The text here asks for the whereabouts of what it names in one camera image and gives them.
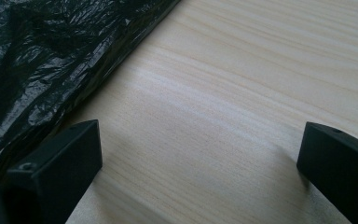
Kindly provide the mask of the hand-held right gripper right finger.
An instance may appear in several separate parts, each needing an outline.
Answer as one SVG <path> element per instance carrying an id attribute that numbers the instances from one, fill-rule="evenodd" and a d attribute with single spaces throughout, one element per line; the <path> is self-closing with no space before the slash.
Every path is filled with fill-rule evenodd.
<path id="1" fill-rule="evenodd" d="M 358 139 L 308 122 L 296 167 L 352 224 L 358 224 Z"/>

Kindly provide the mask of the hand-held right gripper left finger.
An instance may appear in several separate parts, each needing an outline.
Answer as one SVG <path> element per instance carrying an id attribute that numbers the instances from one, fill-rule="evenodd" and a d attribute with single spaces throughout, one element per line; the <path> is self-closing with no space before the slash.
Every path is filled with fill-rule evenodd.
<path id="1" fill-rule="evenodd" d="M 60 132 L 7 170 L 10 224 L 65 224 L 103 166 L 99 123 Z"/>

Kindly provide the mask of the black plastic garbage bag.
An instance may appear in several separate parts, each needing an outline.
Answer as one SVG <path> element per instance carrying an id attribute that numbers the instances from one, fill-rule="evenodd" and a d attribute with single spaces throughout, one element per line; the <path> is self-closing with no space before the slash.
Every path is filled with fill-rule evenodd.
<path id="1" fill-rule="evenodd" d="M 0 0 L 0 182 L 179 0 Z"/>

